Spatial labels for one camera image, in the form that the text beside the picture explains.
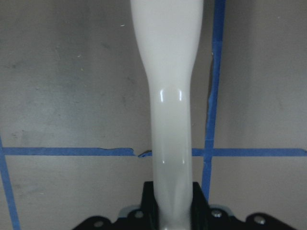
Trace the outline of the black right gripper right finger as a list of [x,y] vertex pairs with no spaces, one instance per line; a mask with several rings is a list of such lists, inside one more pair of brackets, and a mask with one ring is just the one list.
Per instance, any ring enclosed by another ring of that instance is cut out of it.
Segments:
[[193,230],[293,230],[290,225],[266,213],[253,213],[244,221],[222,207],[210,206],[198,182],[193,183],[191,205]]

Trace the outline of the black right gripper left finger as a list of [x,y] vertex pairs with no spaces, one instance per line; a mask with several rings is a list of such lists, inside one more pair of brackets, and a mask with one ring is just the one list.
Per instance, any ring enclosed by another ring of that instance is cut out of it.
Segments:
[[124,214],[114,222],[103,216],[91,216],[79,223],[75,230],[157,230],[158,206],[152,181],[144,182],[141,203],[138,207],[123,209]]

